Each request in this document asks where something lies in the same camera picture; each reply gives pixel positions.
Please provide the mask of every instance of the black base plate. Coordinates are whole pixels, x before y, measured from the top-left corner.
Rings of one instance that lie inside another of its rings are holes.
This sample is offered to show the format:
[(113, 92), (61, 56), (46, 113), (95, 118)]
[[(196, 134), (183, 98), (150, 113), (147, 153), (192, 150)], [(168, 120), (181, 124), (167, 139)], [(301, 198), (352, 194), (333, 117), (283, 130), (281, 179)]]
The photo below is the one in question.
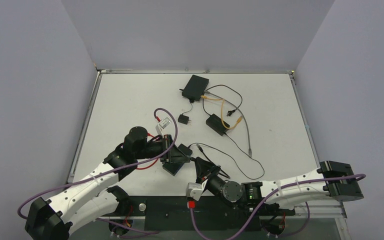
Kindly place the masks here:
[[(133, 212), (130, 216), (145, 216), (146, 231), (193, 231), (191, 212), (185, 196), (130, 196)], [(145, 203), (146, 210), (139, 211), (139, 204)], [(202, 196), (196, 202), (194, 217), (197, 227), (202, 231), (223, 231), (240, 229), (248, 219), (249, 212), (235, 210), (222, 203), (215, 196)], [(289, 211), (286, 215), (295, 215)], [(111, 213), (109, 217), (121, 217), (123, 214)], [(246, 231), (260, 231), (261, 223), (256, 216)]]

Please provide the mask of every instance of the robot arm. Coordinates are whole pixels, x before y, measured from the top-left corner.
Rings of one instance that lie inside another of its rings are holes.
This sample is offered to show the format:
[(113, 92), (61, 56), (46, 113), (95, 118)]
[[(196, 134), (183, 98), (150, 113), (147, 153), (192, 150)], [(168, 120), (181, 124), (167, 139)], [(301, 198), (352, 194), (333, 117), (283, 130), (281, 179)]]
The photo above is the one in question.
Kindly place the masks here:
[(273, 190), (278, 192), (267, 199), (260, 215), (268, 208), (272, 210), (293, 210), (294, 206), (311, 200), (331, 200), (339, 202), (355, 201), (364, 196), (355, 179), (330, 182), (313, 182), (298, 184), (282, 189), (281, 186), (323, 178), (335, 178), (354, 175), (349, 164), (325, 161), (320, 168), (303, 175), (272, 181), (257, 181), (239, 184), (235, 181), (218, 177), (220, 166), (207, 162), (200, 157), (195, 158), (196, 183), (189, 183), (186, 196), (198, 201), (201, 194), (208, 190), (228, 206), (251, 211)]
[(147, 141), (147, 135), (143, 127), (132, 128), (124, 138), (124, 143), (85, 176), (81, 180), (83, 183), (71, 186), (47, 200), (39, 197), (33, 201), (25, 230), (34, 240), (66, 240), (81, 226), (127, 205), (127, 193), (118, 186), (110, 186), (121, 181), (137, 166), (105, 175), (102, 173), (137, 163), (137, 159), (158, 156), (172, 143), (170, 135), (153, 142)]

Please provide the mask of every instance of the cable tie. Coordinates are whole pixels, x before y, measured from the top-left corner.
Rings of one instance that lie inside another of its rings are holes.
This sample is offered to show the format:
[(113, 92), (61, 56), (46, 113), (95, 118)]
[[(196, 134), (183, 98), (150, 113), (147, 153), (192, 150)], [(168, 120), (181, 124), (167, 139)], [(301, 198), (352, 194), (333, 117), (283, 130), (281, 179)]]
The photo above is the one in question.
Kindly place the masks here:
[(89, 176), (93, 178), (93, 180), (96, 182), (96, 184), (98, 184), (98, 186), (101, 185), (100, 182), (97, 180), (97, 178), (94, 175), (92, 175), (92, 173), (89, 173)]
[(281, 181), (280, 180), (276, 180), (276, 185), (277, 185), (277, 190), (280, 194), (280, 196), (284, 196), (284, 192), (282, 191), (282, 185), (281, 185)]
[(299, 192), (303, 193), (303, 190), (301, 190), (301, 187), (300, 187), (300, 181), (298, 181), (298, 176), (295, 177), (295, 183), (296, 183), (296, 186), (299, 189)]

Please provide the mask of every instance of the red connector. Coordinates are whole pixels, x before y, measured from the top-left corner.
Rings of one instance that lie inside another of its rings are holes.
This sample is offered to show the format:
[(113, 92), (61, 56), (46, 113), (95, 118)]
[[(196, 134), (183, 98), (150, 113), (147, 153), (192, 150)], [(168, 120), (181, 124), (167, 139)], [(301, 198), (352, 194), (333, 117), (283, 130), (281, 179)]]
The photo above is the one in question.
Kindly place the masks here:
[(187, 208), (188, 209), (194, 209), (195, 208), (195, 201), (187, 201)]

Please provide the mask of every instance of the white connector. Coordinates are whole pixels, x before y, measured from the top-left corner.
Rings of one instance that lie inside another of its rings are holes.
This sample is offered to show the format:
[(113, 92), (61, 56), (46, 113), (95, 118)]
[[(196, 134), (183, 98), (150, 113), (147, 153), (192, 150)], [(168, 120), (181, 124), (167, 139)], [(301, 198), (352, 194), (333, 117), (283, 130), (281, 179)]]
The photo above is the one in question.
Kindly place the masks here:
[(161, 120), (156, 126), (155, 126), (155, 130), (156, 132), (161, 135), (161, 136), (164, 136), (164, 129), (170, 125), (172, 123), (172, 121), (166, 117), (164, 118), (163, 120)]
[(186, 197), (193, 198), (195, 201), (199, 201), (207, 185), (208, 179), (202, 184), (189, 182), (186, 188)]

